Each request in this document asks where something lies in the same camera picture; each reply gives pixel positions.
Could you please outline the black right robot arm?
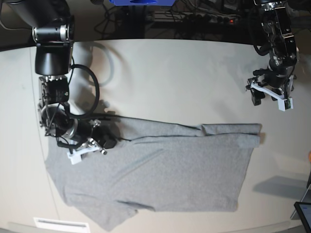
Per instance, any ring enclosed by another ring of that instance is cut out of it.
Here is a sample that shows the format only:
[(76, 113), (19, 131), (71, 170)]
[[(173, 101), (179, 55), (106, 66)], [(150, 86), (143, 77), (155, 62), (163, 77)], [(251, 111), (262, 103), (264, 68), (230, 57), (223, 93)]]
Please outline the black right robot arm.
[[(85, 65), (74, 63), (74, 16), (65, 0), (2, 0), (32, 28), (36, 46), (35, 72), (39, 75), (40, 126), (45, 135), (56, 139), (70, 155), (99, 151), (106, 154), (117, 140), (111, 130), (95, 118), (100, 101), (100, 86), (96, 75)], [(93, 80), (95, 100), (85, 113), (70, 111), (69, 84), (66, 76), (75, 69), (85, 71)]]

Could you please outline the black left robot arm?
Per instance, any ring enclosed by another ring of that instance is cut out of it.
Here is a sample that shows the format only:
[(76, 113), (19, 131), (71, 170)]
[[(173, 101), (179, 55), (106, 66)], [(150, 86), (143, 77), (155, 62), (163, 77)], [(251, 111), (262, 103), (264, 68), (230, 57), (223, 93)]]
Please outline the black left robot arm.
[(252, 25), (248, 24), (251, 41), (258, 55), (269, 55), (270, 59), (267, 68), (253, 71), (253, 77), (248, 79), (245, 88), (250, 91), (255, 106), (260, 105), (262, 99), (269, 95), (277, 102), (279, 110), (292, 109), (294, 105), (291, 92), (299, 52), (285, 2), (256, 0), (249, 16), (255, 12), (259, 14), (267, 43), (258, 47)]

